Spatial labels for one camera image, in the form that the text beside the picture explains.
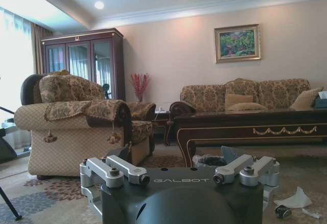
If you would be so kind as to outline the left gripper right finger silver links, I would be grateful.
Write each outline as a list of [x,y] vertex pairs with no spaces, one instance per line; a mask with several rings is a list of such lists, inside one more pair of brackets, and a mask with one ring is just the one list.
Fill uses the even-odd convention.
[[221,151],[227,164],[215,169],[214,182],[218,185],[229,184],[238,177],[240,183],[247,187],[254,187],[261,183],[264,186],[263,203],[269,203],[271,194],[279,186],[279,162],[267,156],[257,159],[255,156],[227,146],[222,146]]

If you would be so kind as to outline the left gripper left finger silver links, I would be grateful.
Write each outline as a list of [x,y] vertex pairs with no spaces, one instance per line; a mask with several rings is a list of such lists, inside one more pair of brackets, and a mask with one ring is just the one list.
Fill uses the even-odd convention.
[[110,190],[120,189],[127,180],[131,185],[146,186],[147,170],[127,161],[129,148],[110,151],[107,156],[85,159],[80,164],[81,193],[102,223],[125,223],[123,213]]

